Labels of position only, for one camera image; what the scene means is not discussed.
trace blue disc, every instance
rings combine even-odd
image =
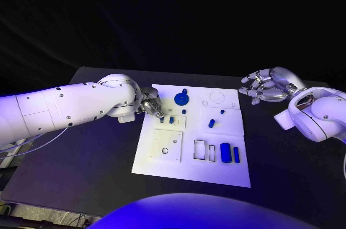
[[[174,103],[178,106],[184,106],[189,103],[187,90],[183,89],[181,93],[174,96]]]

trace black tabletop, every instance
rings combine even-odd
[[[82,67],[72,84],[125,74],[141,87],[153,84],[238,89],[239,77]],[[323,82],[305,82],[327,87]],[[135,121],[101,120],[72,127],[39,151],[27,154],[1,194],[5,202],[78,214],[105,216],[131,202],[163,194],[207,194],[249,202],[315,225],[344,222],[344,145],[334,138],[315,143],[295,128],[282,130],[274,116],[288,102],[251,105],[239,94],[251,188],[131,174],[144,114]],[[33,148],[60,132],[42,136]]]

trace robotic arm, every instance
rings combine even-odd
[[[314,142],[337,138],[346,144],[346,93],[324,87],[308,88],[282,67],[261,70],[242,79],[255,80],[239,92],[252,97],[252,105],[289,101],[288,109],[274,118],[284,130],[297,127]]]
[[[119,123],[135,113],[164,117],[158,91],[138,87],[125,75],[108,75],[98,83],[60,86],[0,98],[0,148],[40,134],[99,120],[105,115]]]

